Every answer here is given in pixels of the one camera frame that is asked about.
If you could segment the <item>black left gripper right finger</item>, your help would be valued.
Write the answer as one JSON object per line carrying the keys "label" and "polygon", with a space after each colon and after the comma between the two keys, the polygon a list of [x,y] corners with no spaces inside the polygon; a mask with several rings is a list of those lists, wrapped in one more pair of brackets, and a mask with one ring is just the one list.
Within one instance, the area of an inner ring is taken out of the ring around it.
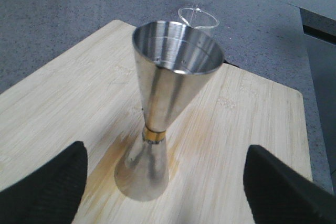
{"label": "black left gripper right finger", "polygon": [[244,192],[255,223],[335,223],[335,196],[260,145],[248,148]]}

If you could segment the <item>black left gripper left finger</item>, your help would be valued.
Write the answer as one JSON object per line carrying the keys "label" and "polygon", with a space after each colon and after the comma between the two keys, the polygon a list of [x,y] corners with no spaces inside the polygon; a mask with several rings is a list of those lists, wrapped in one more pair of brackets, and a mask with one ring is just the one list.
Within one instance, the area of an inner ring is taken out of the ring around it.
{"label": "black left gripper left finger", "polygon": [[88,155],[76,141],[1,191],[1,223],[72,223],[83,196]]}

